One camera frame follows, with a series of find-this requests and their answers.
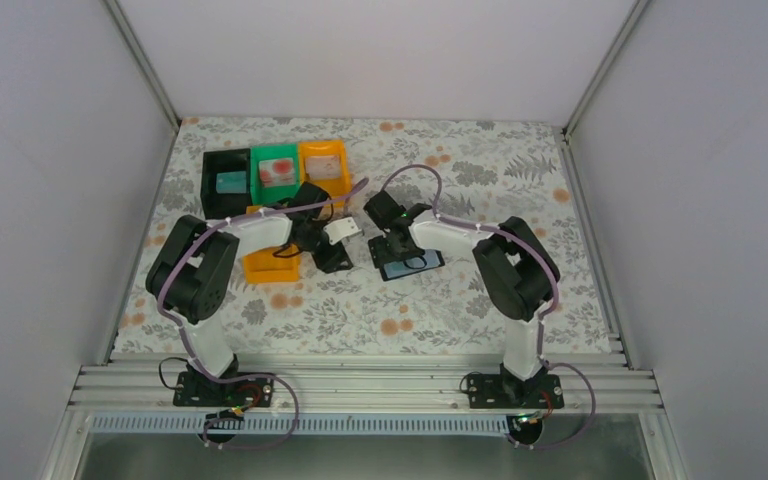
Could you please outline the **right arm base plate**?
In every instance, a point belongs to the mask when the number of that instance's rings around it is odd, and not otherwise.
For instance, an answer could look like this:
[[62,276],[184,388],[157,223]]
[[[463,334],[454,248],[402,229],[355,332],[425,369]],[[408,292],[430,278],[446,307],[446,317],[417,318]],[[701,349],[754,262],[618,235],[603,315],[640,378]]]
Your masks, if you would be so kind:
[[471,409],[560,409],[565,406],[557,375],[529,380],[501,374],[470,373],[464,386]]

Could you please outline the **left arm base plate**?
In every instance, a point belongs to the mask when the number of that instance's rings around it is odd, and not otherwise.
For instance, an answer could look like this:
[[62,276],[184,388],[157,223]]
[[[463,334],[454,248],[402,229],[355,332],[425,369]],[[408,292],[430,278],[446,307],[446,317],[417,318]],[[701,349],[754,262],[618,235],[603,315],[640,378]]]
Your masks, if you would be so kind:
[[179,374],[172,403],[176,407],[269,407],[274,381],[254,378],[220,384],[196,372]]

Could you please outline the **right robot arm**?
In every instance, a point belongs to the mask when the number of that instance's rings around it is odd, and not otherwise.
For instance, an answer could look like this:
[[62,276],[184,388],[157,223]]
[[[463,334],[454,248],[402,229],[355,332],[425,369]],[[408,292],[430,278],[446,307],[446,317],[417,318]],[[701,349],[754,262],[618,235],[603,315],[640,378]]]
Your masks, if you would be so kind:
[[494,226],[432,211],[427,204],[399,205],[381,191],[364,212],[382,231],[368,241],[384,280],[441,267],[447,257],[472,259],[493,306],[506,318],[500,375],[534,383],[548,370],[542,334],[557,307],[560,272],[527,223],[519,217]]

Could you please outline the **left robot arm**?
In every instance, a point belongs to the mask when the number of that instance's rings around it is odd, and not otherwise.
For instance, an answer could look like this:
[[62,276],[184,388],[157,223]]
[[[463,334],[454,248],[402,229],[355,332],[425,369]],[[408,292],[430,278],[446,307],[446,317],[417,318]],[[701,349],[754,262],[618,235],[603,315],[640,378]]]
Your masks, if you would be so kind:
[[236,374],[236,355],[212,317],[224,302],[240,257],[294,247],[310,254],[324,273],[352,268],[344,242],[361,229],[350,215],[321,218],[322,209],[335,203],[323,189],[305,182],[285,205],[213,221],[184,215],[175,222],[145,289],[159,314],[176,325],[192,370],[217,384],[229,383]]

